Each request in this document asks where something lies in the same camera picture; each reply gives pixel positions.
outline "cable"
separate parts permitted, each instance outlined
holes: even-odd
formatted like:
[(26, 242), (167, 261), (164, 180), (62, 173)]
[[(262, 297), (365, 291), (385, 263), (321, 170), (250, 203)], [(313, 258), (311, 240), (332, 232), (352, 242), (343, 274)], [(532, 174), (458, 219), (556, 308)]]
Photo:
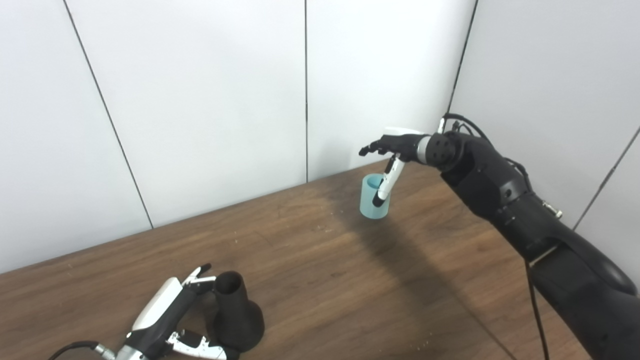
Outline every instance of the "cable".
[(522, 177), (524, 177), (524, 183), (527, 185), (527, 188), (529, 189), (530, 192), (533, 192), (533, 188), (531, 187), (531, 182), (529, 180), (529, 174), (527, 173), (527, 169), (524, 167), (524, 165), (522, 165), (517, 161), (513, 161), (509, 158), (504, 158), (504, 159), (510, 162), (516, 169), (518, 169), (518, 171), (522, 174)]
[(531, 266), (528, 261), (524, 261), (524, 266), (527, 270), (527, 282), (529, 283), (529, 296), (531, 297), (531, 306), (533, 307), (533, 316), (536, 318), (536, 324), (538, 325), (538, 332), (540, 333), (540, 342), (542, 343), (542, 352), (545, 355), (545, 360), (549, 360), (549, 349), (547, 348), (547, 338), (545, 337), (545, 330), (542, 327), (542, 319), (540, 318), (540, 310), (538, 310), (538, 302), (536, 301), (536, 291), (533, 289), (533, 282), (531, 282)]
[(63, 348), (61, 348), (60, 350), (56, 351), (50, 358), (49, 360), (54, 360), (55, 358), (57, 358), (58, 356), (60, 356), (63, 352), (67, 351), (67, 350), (71, 350), (73, 348), (82, 348), (82, 347), (88, 347), (91, 350), (94, 350), (97, 346), (98, 346), (98, 341), (76, 341), (75, 343), (71, 343)]
[(489, 138), (486, 137), (484, 132), (482, 130), (480, 130), (480, 128), (477, 125), (475, 125), (474, 122), (472, 122), (471, 120), (467, 119), (466, 117), (464, 117), (462, 115), (458, 115), (458, 114), (446, 113), (446, 114), (444, 114), (444, 116), (442, 118), (445, 121), (445, 126), (447, 125), (447, 120), (449, 120), (449, 119), (460, 120), (460, 121), (468, 124), (470, 127), (473, 127), (474, 130), (476, 130), (476, 133), (478, 133), (478, 135), (480, 135), (481, 138), (485, 139), (489, 144), (491, 144), (491, 141), (489, 141)]
[(466, 125), (466, 124), (462, 124), (458, 127), (458, 132), (460, 132), (460, 129), (465, 128), (467, 130), (467, 132), (469, 133), (469, 135), (475, 135), (473, 131), (471, 131), (471, 129)]

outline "wooden table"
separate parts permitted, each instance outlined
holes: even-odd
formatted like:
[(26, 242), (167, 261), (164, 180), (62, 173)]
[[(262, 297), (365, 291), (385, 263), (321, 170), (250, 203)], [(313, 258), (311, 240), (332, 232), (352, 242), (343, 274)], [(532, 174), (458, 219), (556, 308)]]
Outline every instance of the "wooden table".
[[(522, 260), (437, 171), (408, 165), (389, 214), (358, 211), (376, 163), (0, 275), (0, 359), (117, 350), (171, 276), (237, 270), (265, 337), (242, 359), (541, 359)], [(204, 333), (213, 296), (183, 319)], [(540, 298), (554, 359), (588, 359)], [(168, 359), (187, 359), (172, 354)], [(64, 359), (99, 359), (73, 350)]]

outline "black cone-shaped object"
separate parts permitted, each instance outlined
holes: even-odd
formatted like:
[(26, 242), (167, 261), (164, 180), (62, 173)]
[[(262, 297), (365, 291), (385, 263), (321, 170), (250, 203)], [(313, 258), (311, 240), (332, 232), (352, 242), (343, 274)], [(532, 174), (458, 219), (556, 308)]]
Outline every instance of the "black cone-shaped object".
[(260, 307), (250, 301), (242, 276), (235, 271), (223, 272), (213, 288), (218, 314), (213, 329), (222, 345), (245, 352), (258, 345), (264, 334)]

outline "black robotic arm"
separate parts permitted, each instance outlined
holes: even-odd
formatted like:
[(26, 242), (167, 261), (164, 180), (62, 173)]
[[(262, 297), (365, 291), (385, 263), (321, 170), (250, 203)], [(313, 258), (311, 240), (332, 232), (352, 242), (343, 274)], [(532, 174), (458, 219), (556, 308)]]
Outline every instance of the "black robotic arm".
[[(445, 118), (468, 121), (456, 114)], [(471, 212), (489, 221), (530, 264), (534, 286), (594, 360), (640, 359), (640, 299), (635, 284), (560, 222), (559, 212), (533, 191), (524, 167), (501, 156), (469, 123), (482, 137), (459, 131), (385, 135), (360, 155), (393, 152), (393, 159), (439, 169)]]

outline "cup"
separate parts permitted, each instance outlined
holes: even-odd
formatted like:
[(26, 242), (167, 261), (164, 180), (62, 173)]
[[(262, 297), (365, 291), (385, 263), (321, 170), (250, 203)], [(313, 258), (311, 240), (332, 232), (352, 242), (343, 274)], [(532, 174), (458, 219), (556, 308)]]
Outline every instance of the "cup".
[(373, 197), (378, 192), (382, 182), (382, 174), (369, 174), (362, 179), (362, 191), (360, 192), (360, 212), (370, 219), (383, 218), (389, 212), (389, 200), (391, 194), (387, 196), (385, 202), (377, 208), (373, 205)]

